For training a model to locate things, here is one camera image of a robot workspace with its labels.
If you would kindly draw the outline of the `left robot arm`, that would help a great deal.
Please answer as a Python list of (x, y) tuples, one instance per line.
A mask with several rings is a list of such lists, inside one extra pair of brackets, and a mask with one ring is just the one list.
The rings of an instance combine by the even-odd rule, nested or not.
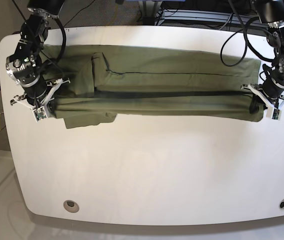
[(264, 103), (267, 116), (279, 120), (284, 105), (284, 0), (253, 0), (259, 20), (268, 25), (266, 39), (273, 47), (271, 66), (262, 65), (265, 80), (247, 88)]

